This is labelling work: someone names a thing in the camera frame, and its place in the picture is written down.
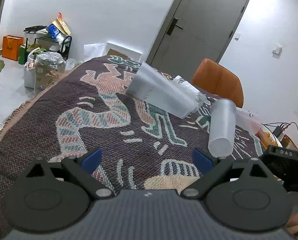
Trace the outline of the tall frosted plastic cup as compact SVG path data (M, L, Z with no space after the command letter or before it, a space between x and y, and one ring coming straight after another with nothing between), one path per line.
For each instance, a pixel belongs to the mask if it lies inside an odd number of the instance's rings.
M229 99L219 99L211 106L208 150L215 157L233 153L237 107Z

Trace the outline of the white paper cup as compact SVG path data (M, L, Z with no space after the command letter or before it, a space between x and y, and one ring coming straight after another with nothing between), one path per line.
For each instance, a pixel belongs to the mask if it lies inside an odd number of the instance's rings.
M261 121L257 113L237 107L236 125L255 135L261 128Z

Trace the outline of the wide frosted plastic cup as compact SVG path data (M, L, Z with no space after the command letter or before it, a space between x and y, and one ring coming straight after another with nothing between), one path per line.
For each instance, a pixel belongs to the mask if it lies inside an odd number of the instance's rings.
M190 98L147 63L142 63L126 93L181 119L194 112L198 102Z

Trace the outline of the white fruit bowl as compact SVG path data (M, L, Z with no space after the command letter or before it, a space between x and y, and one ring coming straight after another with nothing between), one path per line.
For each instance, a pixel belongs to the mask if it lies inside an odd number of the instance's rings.
M262 146L267 149L270 145L282 147L280 141L273 135L273 133L263 124L261 124L256 137L260 140Z

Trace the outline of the patterned woven blanket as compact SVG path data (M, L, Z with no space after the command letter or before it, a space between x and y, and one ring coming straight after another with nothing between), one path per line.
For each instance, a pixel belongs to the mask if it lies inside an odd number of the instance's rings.
M2 199L37 157L55 163L102 149L94 177L114 193L174 196L199 178L191 154L207 148L210 106L180 119L126 94L139 64L108 56L72 71L13 119L0 141L0 236L15 239Z

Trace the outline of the orange leather chair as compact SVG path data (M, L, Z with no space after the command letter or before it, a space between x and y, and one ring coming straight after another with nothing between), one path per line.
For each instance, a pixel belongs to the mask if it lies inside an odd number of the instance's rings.
M192 78L192 84L206 92L229 99L242 108L244 93L240 79L218 63L205 58Z

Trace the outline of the large clear lidded jar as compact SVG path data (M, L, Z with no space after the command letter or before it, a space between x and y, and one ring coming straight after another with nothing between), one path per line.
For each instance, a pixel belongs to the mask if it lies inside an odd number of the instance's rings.
M59 53L46 51L37 55L34 67L35 92L38 94L64 74L65 61Z

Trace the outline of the black storage rack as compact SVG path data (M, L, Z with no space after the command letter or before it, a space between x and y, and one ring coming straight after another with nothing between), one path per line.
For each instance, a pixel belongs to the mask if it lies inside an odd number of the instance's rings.
M61 43L56 38L53 38L47 31L46 25L35 25L27 27L23 30L25 34L24 47L26 51L26 59L29 52L39 47L47 51L54 51L60 53L62 57L67 60L69 58L72 37L65 36Z

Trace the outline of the orange shopping bag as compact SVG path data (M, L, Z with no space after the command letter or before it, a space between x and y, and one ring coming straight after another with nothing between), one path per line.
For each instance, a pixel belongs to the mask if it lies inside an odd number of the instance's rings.
M2 57L18 61L19 48L24 43L24 38L13 35L6 35L2 41Z

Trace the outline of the grey door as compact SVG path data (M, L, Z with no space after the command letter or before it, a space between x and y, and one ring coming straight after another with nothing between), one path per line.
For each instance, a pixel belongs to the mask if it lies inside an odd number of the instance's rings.
M146 62L162 70L194 70L219 62L249 0L174 0Z

